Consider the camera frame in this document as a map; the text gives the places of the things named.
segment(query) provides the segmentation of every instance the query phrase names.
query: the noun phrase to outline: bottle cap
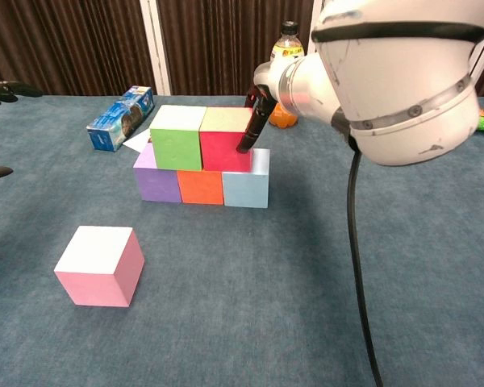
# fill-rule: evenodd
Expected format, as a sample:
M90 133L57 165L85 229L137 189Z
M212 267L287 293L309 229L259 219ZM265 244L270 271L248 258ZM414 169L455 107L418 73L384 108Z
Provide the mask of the bottle cap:
M292 20L287 20L282 23L282 34L296 35L298 33L298 24Z

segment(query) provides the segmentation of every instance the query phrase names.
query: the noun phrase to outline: orange cube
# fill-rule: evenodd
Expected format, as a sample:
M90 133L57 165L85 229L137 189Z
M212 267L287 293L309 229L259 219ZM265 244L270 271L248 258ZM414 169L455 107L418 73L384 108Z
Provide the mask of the orange cube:
M177 171L183 203L224 204L221 172Z

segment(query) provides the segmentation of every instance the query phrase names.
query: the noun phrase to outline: cube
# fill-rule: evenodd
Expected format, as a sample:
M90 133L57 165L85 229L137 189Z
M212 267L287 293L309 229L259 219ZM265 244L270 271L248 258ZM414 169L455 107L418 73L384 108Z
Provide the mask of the cube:
M199 132L202 166L206 171L251 170L251 152L243 154L236 151L251 114L250 107L207 108Z
M77 305L130 305L144 266L131 227L80 226L54 272Z
M177 171L183 203L223 204L221 172Z
M267 208L269 154L269 149L253 149L250 173L223 172L225 206Z
M143 200L181 203L177 173L157 167L152 144L145 145L133 169Z
M202 170L199 128L204 106L163 105L149 125L159 169Z

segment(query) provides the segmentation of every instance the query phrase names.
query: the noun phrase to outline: purple cube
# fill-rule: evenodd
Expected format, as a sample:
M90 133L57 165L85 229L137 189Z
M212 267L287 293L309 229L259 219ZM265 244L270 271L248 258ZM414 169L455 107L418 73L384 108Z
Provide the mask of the purple cube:
M133 169L135 170L138 188L143 200L150 202L182 202L176 171L158 169L152 144L145 146L144 151L136 159Z

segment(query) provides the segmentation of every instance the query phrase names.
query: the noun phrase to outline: black cable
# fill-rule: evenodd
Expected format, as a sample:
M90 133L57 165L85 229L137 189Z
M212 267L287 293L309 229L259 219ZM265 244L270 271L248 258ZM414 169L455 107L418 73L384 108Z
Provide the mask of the black cable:
M358 253L357 223L355 222L355 187L357 185L358 165L361 162L361 151L355 150L352 167L348 179L348 232L349 246L352 249L353 275L355 276L355 289L357 291L358 311L361 316L362 333L364 334L365 347L368 351L369 365L373 371L374 382L377 387L382 387L382 377L378 369L377 358L374 355L373 340L369 330L368 312L365 308L364 285L362 283L361 258Z

